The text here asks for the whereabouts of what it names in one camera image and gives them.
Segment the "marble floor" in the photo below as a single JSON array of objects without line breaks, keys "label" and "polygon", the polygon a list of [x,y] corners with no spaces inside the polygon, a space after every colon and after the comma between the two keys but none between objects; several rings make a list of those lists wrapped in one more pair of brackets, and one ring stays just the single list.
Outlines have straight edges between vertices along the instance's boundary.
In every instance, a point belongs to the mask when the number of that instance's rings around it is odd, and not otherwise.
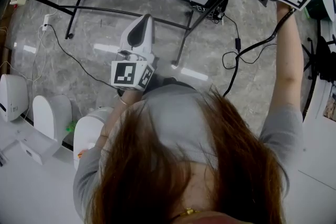
[{"label": "marble floor", "polygon": [[[58,0],[58,3],[74,5],[76,1]],[[81,4],[141,14],[150,13],[154,17],[180,24],[187,23],[185,12],[190,10],[186,3],[178,0],[84,0]],[[13,50],[13,67],[29,78],[32,75],[35,53],[27,48],[38,48],[38,31],[44,15],[54,12],[55,10],[49,6],[28,0],[26,5],[19,7],[13,15],[6,46]],[[269,37],[276,25],[275,4],[272,2],[264,8],[257,0],[229,0],[226,15],[237,23],[243,49]],[[296,12],[295,16],[302,43],[307,46],[308,37],[316,43],[316,22],[307,19],[303,12]],[[197,17],[198,14],[195,14],[192,22]],[[116,56],[113,48],[119,46],[122,32],[134,17],[78,10],[72,25],[74,37],[65,40],[69,20],[70,16],[60,11],[50,17],[49,23],[55,28],[60,44],[65,51],[77,58],[89,73],[109,82],[111,61]],[[216,87],[219,92],[224,93],[234,71],[223,68],[222,55],[235,49],[237,37],[235,25],[226,18],[224,25],[204,20],[187,38],[180,65],[177,69],[173,69],[171,61],[178,54],[183,34],[184,31],[181,29],[155,23],[153,51],[160,58],[156,72],[165,77],[174,76],[202,92]],[[116,91],[91,79],[73,59],[65,55],[57,45],[50,27],[44,33],[42,41],[46,47],[46,64],[41,78],[34,82],[33,86],[27,82],[29,96],[35,97],[41,94],[50,97],[65,94],[71,100],[74,120],[100,106],[114,106],[118,99]],[[244,59],[254,61],[260,51],[261,48],[257,48],[244,55]],[[41,74],[44,56],[44,48],[40,47],[33,68],[34,79]],[[228,95],[255,133],[260,132],[268,111],[275,82],[275,56],[276,46],[269,46],[255,64],[248,65],[240,61],[237,78]],[[226,65],[232,66],[234,55],[227,55],[224,61]],[[187,75],[182,69],[197,73],[192,77],[190,72]],[[304,75],[302,107],[310,88],[308,71]]]}]

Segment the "gold necklace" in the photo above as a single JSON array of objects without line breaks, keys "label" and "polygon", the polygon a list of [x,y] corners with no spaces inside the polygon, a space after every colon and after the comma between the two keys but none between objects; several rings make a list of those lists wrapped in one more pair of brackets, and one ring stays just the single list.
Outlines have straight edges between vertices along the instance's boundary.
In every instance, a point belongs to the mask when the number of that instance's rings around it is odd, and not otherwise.
[{"label": "gold necklace", "polygon": [[188,215],[192,215],[192,214],[195,214],[195,213],[199,213],[201,211],[198,211],[198,210],[194,210],[192,208],[186,208],[185,211],[181,214],[178,214],[177,216],[171,218],[169,220],[169,223],[173,222],[176,218],[179,218],[179,217],[184,217],[184,216],[188,216]]}]

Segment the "wire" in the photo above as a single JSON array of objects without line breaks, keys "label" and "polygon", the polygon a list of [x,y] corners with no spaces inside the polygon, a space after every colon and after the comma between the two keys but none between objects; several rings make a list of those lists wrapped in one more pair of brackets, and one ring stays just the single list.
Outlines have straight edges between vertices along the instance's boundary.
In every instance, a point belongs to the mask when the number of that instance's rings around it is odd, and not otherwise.
[{"label": "wire", "polygon": [[236,59],[235,72],[233,73],[233,76],[232,76],[232,78],[231,78],[229,87],[227,88],[226,92],[223,94],[223,97],[225,97],[225,96],[229,93],[229,91],[231,90],[232,85],[233,85],[233,83],[234,83],[234,81],[235,81],[235,78],[236,78],[236,76],[237,76],[237,72],[238,72],[238,65],[239,65],[239,59],[240,59],[240,57],[241,57],[242,55],[244,55],[245,53],[247,53],[248,51],[253,50],[253,49],[255,49],[255,48],[259,47],[259,46],[262,46],[263,44],[269,43],[270,41],[272,41],[273,39],[275,39],[275,37],[276,37],[277,34],[278,34],[279,29],[283,26],[283,24],[287,21],[287,19],[288,19],[288,18],[289,18],[295,11],[296,11],[296,9],[292,8],[292,9],[291,9],[291,10],[290,10],[290,11],[289,11],[289,12],[288,12],[288,13],[287,13],[287,14],[280,20],[280,22],[277,24],[276,28],[274,29],[273,34],[272,34],[269,38],[267,38],[267,39],[265,39],[265,40],[263,40],[263,41],[261,41],[261,42],[258,42],[258,43],[256,43],[256,44],[254,44],[254,45],[248,47],[247,49],[241,51],[239,54],[237,54],[237,56],[236,56],[236,58],[235,58],[235,59]]},{"label": "wire", "polygon": [[59,40],[58,40],[58,37],[57,37],[57,34],[56,34],[56,31],[55,31],[54,27],[53,27],[52,25],[49,25],[49,26],[50,26],[50,27],[52,28],[52,30],[54,31],[55,37],[56,37],[56,39],[57,39],[57,44],[58,44],[58,46],[61,48],[61,50],[62,50],[67,56],[69,56],[69,57],[71,57],[73,60],[75,60],[75,61],[80,65],[80,67],[84,70],[84,72],[85,72],[88,76],[90,76],[91,78],[93,78],[93,79],[96,80],[96,81],[102,82],[102,83],[104,83],[105,85],[107,85],[107,86],[109,86],[109,87],[111,87],[111,88],[117,90],[116,87],[114,87],[114,86],[112,86],[112,85],[106,83],[106,82],[103,81],[103,80],[96,79],[93,75],[91,75],[88,71],[86,71],[85,68],[81,65],[81,63],[80,63],[74,56],[72,56],[71,54],[67,53],[67,52],[62,48],[62,46],[61,46],[60,43],[59,43]]},{"label": "wire", "polygon": [[57,12],[58,12],[58,9],[57,9],[57,10],[55,10],[55,12],[54,12],[54,13],[52,13],[52,14],[49,14],[49,15],[50,15],[50,16],[52,16],[52,15],[55,15]]},{"label": "wire", "polygon": [[231,22],[233,22],[233,23],[235,24],[236,29],[237,29],[238,38],[240,38],[240,36],[239,36],[239,31],[238,31],[238,26],[237,26],[236,22],[235,22],[234,20],[232,20],[231,18],[227,17],[225,14],[224,14],[224,16],[225,16],[226,18],[228,18]]},{"label": "wire", "polygon": [[6,20],[8,18],[12,18],[12,16],[14,15],[14,13],[17,11],[17,7],[14,8],[13,13],[9,14],[7,17],[1,18],[0,20]]},{"label": "wire", "polygon": [[[35,53],[35,57],[34,57],[34,61],[33,61],[33,65],[31,66],[31,75],[32,75],[32,79],[31,79],[31,84],[30,84],[30,102],[29,102],[29,107],[28,107],[28,110],[27,110],[26,115],[25,115],[25,117],[24,117],[24,120],[26,120],[26,118],[27,118],[27,116],[28,116],[28,112],[29,112],[30,108],[32,107],[32,100],[33,100],[33,84],[34,84],[35,81],[39,80],[39,79],[42,77],[44,68],[45,68],[45,66],[46,66],[46,61],[47,61],[47,49],[46,49],[46,47],[43,45],[43,42],[42,42],[42,38],[43,38],[43,36],[44,36],[44,34],[45,34],[46,31],[44,30],[42,36],[40,37],[40,29],[41,29],[41,27],[43,27],[43,25],[41,25],[41,26],[38,28],[38,33],[37,33],[37,37],[38,37],[38,39],[40,40],[40,43],[39,43],[39,45],[38,45],[38,47],[37,47],[37,50],[36,50],[36,53]],[[36,56],[37,56],[37,54],[38,54],[38,51],[39,51],[41,45],[42,45],[43,48],[44,48],[44,64],[43,64],[43,67],[42,67],[42,71],[41,71],[40,76],[39,76],[37,79],[33,80],[33,78],[34,78],[34,64],[35,64]]]},{"label": "wire", "polygon": [[[266,45],[264,48],[262,48],[261,51],[260,51],[260,53],[259,53],[259,55],[258,55],[258,57],[257,57],[257,59],[255,59],[253,62],[247,62],[247,61],[245,61],[242,57],[241,57],[240,59],[241,59],[243,62],[252,65],[252,64],[254,64],[254,63],[259,59],[259,57],[260,57],[261,53],[263,52],[263,50],[264,50],[265,48],[267,48],[268,46],[272,46],[272,45],[276,45],[276,43],[268,44],[268,45]],[[222,64],[223,64],[223,67],[224,67],[226,70],[231,70],[231,69],[236,68],[236,66],[234,66],[234,67],[226,67],[226,66],[224,65],[224,56],[227,55],[227,54],[236,54],[236,55],[238,55],[238,53],[236,53],[235,51],[229,51],[229,52],[223,54],[223,56],[222,56]]]},{"label": "wire", "polygon": [[0,27],[0,29],[2,29],[2,28],[6,28],[6,33],[8,33],[8,28],[6,26]]},{"label": "wire", "polygon": [[38,79],[40,79],[40,78],[42,77],[44,67],[46,66],[46,58],[47,58],[47,53],[46,53],[47,50],[46,50],[46,47],[43,45],[43,42],[42,42],[42,38],[43,38],[43,36],[44,36],[44,33],[45,33],[45,31],[43,32],[42,36],[40,37],[40,36],[39,36],[39,32],[38,32],[38,39],[40,40],[40,43],[39,43],[39,46],[38,46],[38,48],[37,48],[37,50],[36,50],[35,57],[34,57],[34,61],[33,61],[33,67],[34,67],[34,63],[35,63],[35,60],[36,60],[36,56],[37,56],[39,47],[40,47],[40,45],[42,45],[42,46],[44,47],[44,50],[45,50],[44,65],[43,65],[43,67],[42,67],[41,74],[40,74],[40,76],[39,76],[37,79],[33,80],[33,71],[31,72],[32,78],[31,78],[31,79],[28,79],[28,78],[27,78],[25,75],[23,75],[20,71],[18,71],[17,69],[15,69],[15,68],[14,68],[8,61],[3,61],[3,63],[0,65],[0,68],[6,63],[6,64],[8,64],[8,65],[10,66],[10,68],[12,68],[12,69],[15,70],[16,72],[18,72],[19,75],[22,76],[22,77],[23,77],[24,79],[26,79],[27,81],[36,82]]}]

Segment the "power strip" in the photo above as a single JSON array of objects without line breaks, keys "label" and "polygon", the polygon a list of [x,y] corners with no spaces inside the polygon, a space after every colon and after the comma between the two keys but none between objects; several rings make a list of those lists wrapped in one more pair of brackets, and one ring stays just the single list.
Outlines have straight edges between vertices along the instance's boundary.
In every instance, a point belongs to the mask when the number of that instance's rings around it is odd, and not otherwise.
[{"label": "power strip", "polygon": [[50,14],[46,14],[44,16],[44,21],[43,21],[43,27],[42,27],[42,31],[45,31],[47,30],[47,24],[49,23],[49,17],[50,17]]}]

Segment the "long hair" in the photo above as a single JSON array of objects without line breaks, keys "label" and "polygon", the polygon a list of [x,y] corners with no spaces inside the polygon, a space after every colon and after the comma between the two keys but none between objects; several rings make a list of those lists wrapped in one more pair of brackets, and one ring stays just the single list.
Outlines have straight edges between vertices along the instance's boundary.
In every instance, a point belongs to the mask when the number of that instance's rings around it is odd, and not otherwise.
[{"label": "long hair", "polygon": [[[199,102],[212,137],[218,167],[214,211],[252,223],[282,223],[277,161],[246,126],[235,107],[217,92]],[[168,223],[191,177],[190,166],[163,146],[151,117],[128,109],[110,149],[86,223]]]}]

